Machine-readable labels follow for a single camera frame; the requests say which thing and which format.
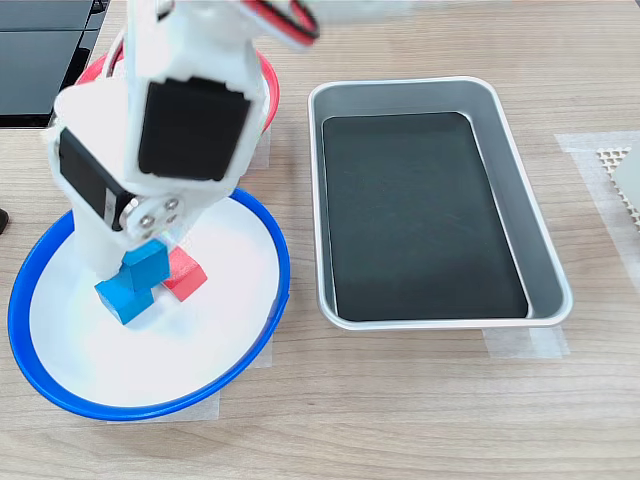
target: wire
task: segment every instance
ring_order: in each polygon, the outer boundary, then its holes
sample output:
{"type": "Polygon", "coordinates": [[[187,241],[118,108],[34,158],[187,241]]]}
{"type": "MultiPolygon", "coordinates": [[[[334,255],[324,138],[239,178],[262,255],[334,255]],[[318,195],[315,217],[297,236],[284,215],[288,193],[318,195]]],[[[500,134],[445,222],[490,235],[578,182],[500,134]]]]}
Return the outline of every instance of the wire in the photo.
{"type": "Polygon", "coordinates": [[[309,47],[320,36],[318,22],[301,0],[289,2],[295,19],[266,0],[242,0],[242,3],[269,25],[301,45],[309,47]]]}

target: toy block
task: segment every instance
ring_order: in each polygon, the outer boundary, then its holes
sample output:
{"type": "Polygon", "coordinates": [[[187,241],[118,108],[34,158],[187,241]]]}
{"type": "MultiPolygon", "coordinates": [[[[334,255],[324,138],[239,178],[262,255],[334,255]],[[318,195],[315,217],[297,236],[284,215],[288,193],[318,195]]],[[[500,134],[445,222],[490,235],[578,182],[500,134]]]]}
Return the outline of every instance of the toy block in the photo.
{"type": "Polygon", "coordinates": [[[153,305],[151,289],[134,291],[127,283],[128,279],[119,273],[96,285],[100,301],[123,325],[153,305]]]}
{"type": "Polygon", "coordinates": [[[118,273],[125,285],[136,291],[160,285],[170,274],[167,247],[158,240],[151,240],[127,252],[118,273]]]}
{"type": "Polygon", "coordinates": [[[171,252],[169,263],[171,264],[171,277],[163,283],[181,302],[189,298],[207,281],[207,275],[202,267],[180,247],[176,247],[171,252]]]}

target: blue rim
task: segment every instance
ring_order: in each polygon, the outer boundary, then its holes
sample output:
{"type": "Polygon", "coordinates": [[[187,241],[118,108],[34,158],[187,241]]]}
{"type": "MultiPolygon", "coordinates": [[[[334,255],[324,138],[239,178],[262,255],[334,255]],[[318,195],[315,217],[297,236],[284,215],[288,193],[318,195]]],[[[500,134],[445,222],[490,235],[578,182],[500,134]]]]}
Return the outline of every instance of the blue rim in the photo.
{"type": "Polygon", "coordinates": [[[31,298],[40,275],[58,247],[73,232],[73,216],[71,212],[67,212],[45,232],[27,256],[13,285],[9,300],[9,342],[16,363],[29,383],[52,403],[78,415],[98,420],[131,421],[159,417],[189,407],[220,390],[247,368],[269,341],[282,317],[289,299],[291,265],[284,235],[269,211],[244,190],[236,189],[230,198],[247,207],[264,223],[273,238],[280,263],[278,293],[269,312],[269,318],[260,336],[244,357],[225,374],[201,389],[170,402],[145,407],[101,405],[84,400],[60,386],[42,366],[33,347],[29,312],[31,298]]]}

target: gray object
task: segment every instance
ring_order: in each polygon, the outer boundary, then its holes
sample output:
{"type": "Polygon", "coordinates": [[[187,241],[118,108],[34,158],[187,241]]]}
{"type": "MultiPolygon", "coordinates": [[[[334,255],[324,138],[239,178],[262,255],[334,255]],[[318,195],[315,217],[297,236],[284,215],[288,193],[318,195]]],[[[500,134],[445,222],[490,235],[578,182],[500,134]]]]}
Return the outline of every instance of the gray object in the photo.
{"type": "Polygon", "coordinates": [[[331,83],[311,94],[309,115],[318,302],[330,321],[385,330],[566,318],[571,290],[491,86],[331,83]]]}
{"type": "Polygon", "coordinates": [[[104,0],[0,0],[0,127],[45,127],[84,69],[104,0]]]}

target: blue block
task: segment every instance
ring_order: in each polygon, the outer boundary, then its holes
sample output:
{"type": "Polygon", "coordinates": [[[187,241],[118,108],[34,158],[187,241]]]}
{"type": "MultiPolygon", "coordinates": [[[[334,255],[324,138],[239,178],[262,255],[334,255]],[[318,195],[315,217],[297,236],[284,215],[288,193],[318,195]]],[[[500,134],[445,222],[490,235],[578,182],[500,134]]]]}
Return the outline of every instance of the blue block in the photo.
{"type": "Polygon", "coordinates": [[[158,240],[151,240],[140,248],[127,252],[118,275],[136,291],[160,285],[171,275],[166,245],[158,240]]]}
{"type": "Polygon", "coordinates": [[[100,282],[96,285],[96,291],[104,306],[123,325],[153,305],[151,289],[134,291],[127,285],[127,279],[121,274],[100,282]]]}

